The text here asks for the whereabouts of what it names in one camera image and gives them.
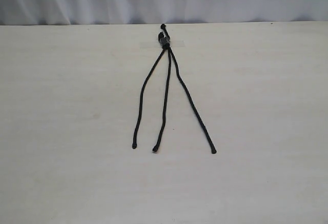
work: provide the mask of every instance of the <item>white table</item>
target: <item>white table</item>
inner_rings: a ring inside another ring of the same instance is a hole
[[[0,27],[0,223],[327,223],[328,23]]]

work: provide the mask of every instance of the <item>fabric backdrop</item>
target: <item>fabric backdrop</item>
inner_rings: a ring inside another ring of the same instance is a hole
[[[328,21],[328,0],[0,0],[0,24]]]

